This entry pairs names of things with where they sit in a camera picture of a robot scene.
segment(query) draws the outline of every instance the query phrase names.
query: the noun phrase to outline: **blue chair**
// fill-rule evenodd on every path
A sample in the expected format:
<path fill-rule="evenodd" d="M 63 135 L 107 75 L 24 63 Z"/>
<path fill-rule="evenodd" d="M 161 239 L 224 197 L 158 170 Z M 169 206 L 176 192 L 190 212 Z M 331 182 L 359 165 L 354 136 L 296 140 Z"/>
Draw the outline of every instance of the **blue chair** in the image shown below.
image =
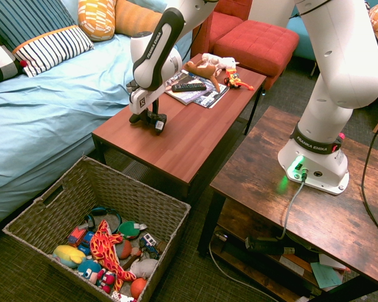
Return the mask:
<path fill-rule="evenodd" d="M 368 0 L 368 3 L 370 4 L 370 7 L 372 8 L 373 6 L 378 4 L 378 0 Z M 297 13 L 298 13 L 297 6 L 294 6 L 291 16 L 295 16 Z M 309 39 L 309 35 L 304 25 L 304 22 L 302 21 L 300 16 L 294 17 L 289 20 L 286 28 L 298 33 L 298 35 L 300 36 L 300 42 L 298 43 L 298 46 L 293 53 L 293 56 L 315 61 L 314 68 L 312 69 L 312 72 L 308 77 L 308 78 L 312 78 L 317 64 L 316 64 L 314 50 L 312 49 L 311 40 Z"/>

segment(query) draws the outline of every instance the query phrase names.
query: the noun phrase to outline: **remote control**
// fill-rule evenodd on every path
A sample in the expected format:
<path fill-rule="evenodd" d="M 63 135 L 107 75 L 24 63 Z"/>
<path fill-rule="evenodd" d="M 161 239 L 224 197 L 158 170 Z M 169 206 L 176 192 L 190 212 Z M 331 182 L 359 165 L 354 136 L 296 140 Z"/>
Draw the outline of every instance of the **remote control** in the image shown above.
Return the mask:
<path fill-rule="evenodd" d="M 204 83 L 188 83 L 188 84 L 175 84 L 172 85 L 173 92 L 185 92 L 185 91 L 199 91 L 206 90 Z"/>

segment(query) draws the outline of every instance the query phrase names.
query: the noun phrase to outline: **blue headphones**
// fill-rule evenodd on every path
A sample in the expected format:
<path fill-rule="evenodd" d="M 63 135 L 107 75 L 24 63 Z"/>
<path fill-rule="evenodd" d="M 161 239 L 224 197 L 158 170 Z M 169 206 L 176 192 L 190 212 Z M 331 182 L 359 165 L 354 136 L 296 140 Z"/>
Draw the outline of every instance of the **blue headphones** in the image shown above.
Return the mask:
<path fill-rule="evenodd" d="M 84 220 L 88 224 L 88 229 L 93 230 L 95 228 L 95 220 L 94 216 L 105 216 L 106 214 L 113 214 L 119 219 L 119 225 L 122 224 L 122 217 L 119 215 L 119 213 L 112 208 L 106 208 L 104 206 L 96 206 L 91 210 L 91 213 L 84 217 Z M 116 234 L 118 232 L 119 225 L 116 227 L 116 229 L 112 232 L 113 234 Z"/>

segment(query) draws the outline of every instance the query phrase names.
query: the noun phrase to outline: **rustic wooden table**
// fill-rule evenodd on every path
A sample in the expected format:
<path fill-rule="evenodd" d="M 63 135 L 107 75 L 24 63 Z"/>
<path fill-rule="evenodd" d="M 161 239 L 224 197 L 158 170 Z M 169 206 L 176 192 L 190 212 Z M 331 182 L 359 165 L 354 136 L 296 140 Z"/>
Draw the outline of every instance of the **rustic wooden table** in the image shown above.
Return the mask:
<path fill-rule="evenodd" d="M 216 225 L 239 239 L 239 245 L 247 235 L 269 233 L 271 230 L 263 229 L 263 221 L 282 230 L 287 207 L 300 184 L 288 181 L 277 154 L 297 121 L 297 117 L 269 107 L 211 182 L 215 193 L 198 246 L 201 255 L 208 252 Z M 365 209 L 361 192 L 368 147 L 346 138 L 342 149 L 348 157 L 350 171 L 345 192 L 333 196 L 304 186 L 291 208 L 287 233 L 341 262 L 359 276 L 312 301 L 350 301 L 378 290 L 378 229 Z M 376 150 L 370 156 L 365 193 L 378 220 Z M 264 285 L 276 297 L 285 301 L 295 301 L 299 297 L 263 274 L 252 271 L 225 252 L 223 246 L 215 248 L 214 253 Z M 299 277 L 317 286 L 311 273 L 306 269 Z"/>
<path fill-rule="evenodd" d="M 192 58 L 198 62 L 201 55 Z M 100 160 L 105 163 L 102 144 L 111 146 L 122 153 L 132 157 L 138 162 L 155 168 L 160 173 L 175 181 L 183 187 L 182 197 L 186 199 L 195 176 L 207 159 L 213 157 L 210 165 L 204 169 L 212 171 L 218 167 L 216 158 L 221 155 L 220 162 L 224 160 L 224 153 L 228 152 L 229 144 L 222 143 L 222 139 L 235 121 L 240 121 L 247 132 L 252 116 L 263 89 L 266 76 L 256 72 L 237 68 L 241 79 L 255 90 L 250 91 L 242 87 L 230 89 L 213 108 L 204 108 L 195 103 L 187 106 L 167 94 L 159 98 L 159 113 L 167 115 L 168 119 L 162 134 L 156 135 L 154 127 L 146 126 L 143 122 L 130 124 L 132 113 L 128 108 L 121 110 L 99 126 L 93 133 L 93 140 Z M 221 72 L 217 80 L 224 82 L 225 73 Z M 249 120 L 239 118 L 246 105 L 255 97 L 255 104 Z M 212 152 L 221 145 L 223 152 Z"/>

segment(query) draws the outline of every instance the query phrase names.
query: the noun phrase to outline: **gray carpet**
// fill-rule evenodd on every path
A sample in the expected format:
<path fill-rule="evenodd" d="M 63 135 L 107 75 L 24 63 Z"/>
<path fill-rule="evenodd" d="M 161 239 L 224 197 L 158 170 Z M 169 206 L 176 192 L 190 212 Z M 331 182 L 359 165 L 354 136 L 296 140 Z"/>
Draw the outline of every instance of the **gray carpet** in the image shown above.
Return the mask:
<path fill-rule="evenodd" d="M 253 125 L 269 106 L 301 116 L 314 87 L 317 74 L 307 78 L 312 62 L 294 58 L 283 76 L 262 97 L 253 118 Z M 250 104 L 243 113 L 248 117 Z M 345 127 L 345 135 L 352 140 L 368 145 L 373 136 L 372 129 L 378 122 L 378 101 L 355 110 Z M 236 142 L 229 156 L 243 140 Z M 374 145 L 378 150 L 378 138 Z M 123 170 L 130 160 L 114 151 L 107 151 L 108 164 Z M 192 205 L 183 240 L 163 279 L 158 284 L 151 301 L 271 301 L 270 298 L 246 286 L 225 278 L 215 267 L 210 257 L 202 258 L 197 252 L 197 243 L 211 199 L 211 190 L 206 189 L 200 199 Z M 96 301 L 96 298 L 43 263 L 37 263 L 29 250 L 5 236 L 0 225 L 0 301 Z M 220 266 L 232 277 L 256 286 L 225 263 Z M 347 275 L 345 280 L 353 277 Z M 378 292 L 357 301 L 378 301 Z"/>

